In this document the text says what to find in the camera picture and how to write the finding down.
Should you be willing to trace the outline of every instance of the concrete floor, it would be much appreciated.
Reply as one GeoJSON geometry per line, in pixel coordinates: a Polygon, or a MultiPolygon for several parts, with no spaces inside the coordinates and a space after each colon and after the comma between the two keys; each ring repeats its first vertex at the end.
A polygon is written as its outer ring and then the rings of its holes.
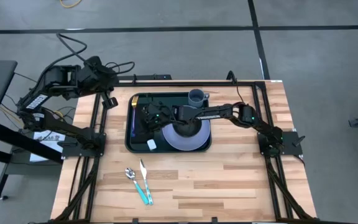
{"type": "MultiPolygon", "coordinates": [[[[255,7],[262,26],[358,25],[358,0],[257,0],[255,7]]],[[[251,25],[247,1],[83,0],[64,9],[58,1],[0,0],[0,29],[203,25],[251,25]]],[[[262,77],[252,31],[70,36],[88,44],[84,57],[133,60],[138,75],[222,79],[233,70],[241,79],[262,77]]],[[[358,128],[347,124],[358,116],[358,30],[263,31],[262,40],[270,76],[284,81],[295,126],[306,135],[302,146],[318,216],[358,223],[358,128]]],[[[0,59],[17,60],[16,71],[34,79],[67,53],[53,34],[0,35],[0,59]]],[[[76,58],[64,63],[80,64],[76,58]]],[[[21,80],[23,88],[20,78],[8,90],[15,100],[33,85],[21,80]]],[[[51,109],[75,105],[61,98],[47,104],[51,109]]],[[[0,123],[14,128],[1,114],[0,123]]],[[[4,194],[11,198],[0,202],[0,223],[48,220],[58,177],[8,178],[4,194]]]]}

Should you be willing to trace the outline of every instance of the gray cup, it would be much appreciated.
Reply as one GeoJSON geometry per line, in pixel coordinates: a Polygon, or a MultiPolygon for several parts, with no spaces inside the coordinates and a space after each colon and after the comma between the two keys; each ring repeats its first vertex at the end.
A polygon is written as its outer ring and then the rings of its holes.
{"type": "Polygon", "coordinates": [[[209,93],[204,93],[202,90],[194,89],[189,92],[189,105],[200,108],[203,106],[204,100],[208,100],[209,93]]]}

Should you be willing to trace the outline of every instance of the butter knife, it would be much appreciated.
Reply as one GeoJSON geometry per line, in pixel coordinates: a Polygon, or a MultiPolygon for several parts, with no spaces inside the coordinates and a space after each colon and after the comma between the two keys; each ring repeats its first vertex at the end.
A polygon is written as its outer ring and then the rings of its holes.
{"type": "Polygon", "coordinates": [[[143,179],[144,179],[144,185],[146,186],[146,192],[147,192],[147,198],[149,199],[149,205],[153,205],[152,194],[150,194],[149,185],[147,184],[147,179],[146,179],[147,170],[146,170],[146,167],[144,166],[142,159],[140,159],[140,171],[142,172],[143,179]]]}

